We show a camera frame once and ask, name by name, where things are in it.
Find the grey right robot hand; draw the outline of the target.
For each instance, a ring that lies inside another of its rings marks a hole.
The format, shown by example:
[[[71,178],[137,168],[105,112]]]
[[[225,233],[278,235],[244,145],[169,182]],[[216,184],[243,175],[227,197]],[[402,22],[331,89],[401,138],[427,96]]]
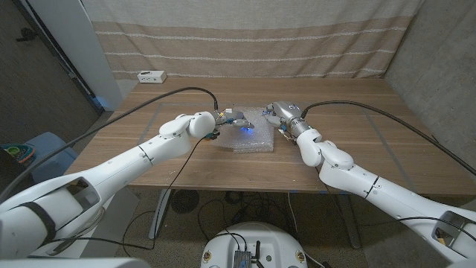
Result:
[[[301,117],[300,108],[292,102],[280,100],[269,104],[262,113],[270,125],[290,138],[297,138],[312,127]]]

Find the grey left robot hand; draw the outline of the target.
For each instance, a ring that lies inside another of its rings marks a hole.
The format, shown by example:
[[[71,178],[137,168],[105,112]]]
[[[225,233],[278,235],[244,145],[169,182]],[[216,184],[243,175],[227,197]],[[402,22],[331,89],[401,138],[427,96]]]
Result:
[[[243,112],[239,110],[227,108],[223,111],[215,110],[212,112],[212,116],[215,119],[215,130],[225,125],[231,125],[234,127],[244,129],[254,129],[254,125],[245,117]]]

